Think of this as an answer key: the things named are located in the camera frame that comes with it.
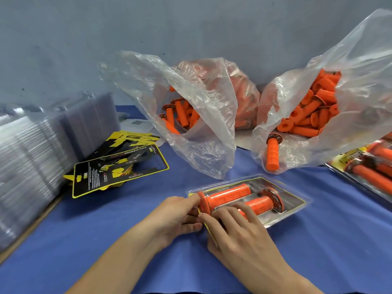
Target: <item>black and yellow card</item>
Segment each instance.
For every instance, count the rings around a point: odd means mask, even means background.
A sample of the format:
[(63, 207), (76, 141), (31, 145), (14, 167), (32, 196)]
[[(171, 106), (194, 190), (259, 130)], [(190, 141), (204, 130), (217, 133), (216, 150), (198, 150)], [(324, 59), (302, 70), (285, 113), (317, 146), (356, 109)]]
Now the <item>black and yellow card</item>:
[(159, 148), (146, 145), (75, 164), (72, 197), (169, 169)]

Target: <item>stack of clear plastic packaging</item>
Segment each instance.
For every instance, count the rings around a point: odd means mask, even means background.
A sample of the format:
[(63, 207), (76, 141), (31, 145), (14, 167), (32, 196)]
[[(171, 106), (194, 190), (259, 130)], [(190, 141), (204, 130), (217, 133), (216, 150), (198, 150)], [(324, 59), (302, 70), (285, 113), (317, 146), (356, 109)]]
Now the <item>stack of clear plastic packaging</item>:
[(63, 175), (119, 129), (111, 94), (0, 104), (0, 251), (56, 198)]

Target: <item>blue table surface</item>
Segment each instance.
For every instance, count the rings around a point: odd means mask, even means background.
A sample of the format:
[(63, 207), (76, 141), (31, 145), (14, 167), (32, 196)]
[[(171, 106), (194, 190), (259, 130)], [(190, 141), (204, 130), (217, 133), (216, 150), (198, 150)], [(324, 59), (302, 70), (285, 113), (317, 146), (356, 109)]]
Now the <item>blue table surface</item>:
[[(134, 107), (118, 107), (144, 118)], [(125, 231), (169, 196), (217, 182), (161, 151), (170, 169), (120, 188), (66, 196), (0, 267), (0, 293), (63, 293)], [(237, 149), (226, 178), (263, 173)], [(325, 293), (392, 293), (392, 213), (325, 167), (275, 177), (313, 199), (268, 231), (289, 265)], [(247, 293), (206, 248), (206, 231), (176, 239), (155, 256), (133, 293)]]

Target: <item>blue-gray wall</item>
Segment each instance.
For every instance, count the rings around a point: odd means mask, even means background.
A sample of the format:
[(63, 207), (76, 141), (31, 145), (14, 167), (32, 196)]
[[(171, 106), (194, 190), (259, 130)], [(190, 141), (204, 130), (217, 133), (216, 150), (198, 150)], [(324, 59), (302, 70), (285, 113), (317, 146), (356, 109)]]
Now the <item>blue-gray wall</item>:
[(392, 0), (0, 0), (0, 101), (115, 91), (96, 64), (117, 50), (170, 65), (222, 56), (262, 84), (304, 66), (380, 7)]

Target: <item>person's right hand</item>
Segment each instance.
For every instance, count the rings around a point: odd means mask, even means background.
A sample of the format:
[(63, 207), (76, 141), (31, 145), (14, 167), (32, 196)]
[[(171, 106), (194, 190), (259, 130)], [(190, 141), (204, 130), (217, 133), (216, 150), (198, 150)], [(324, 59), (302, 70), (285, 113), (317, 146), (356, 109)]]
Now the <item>person's right hand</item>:
[(249, 206), (235, 203), (233, 207), (215, 210), (211, 216), (202, 213), (199, 218), (207, 224), (219, 246), (209, 237), (208, 250), (252, 293), (321, 293), (286, 263)]

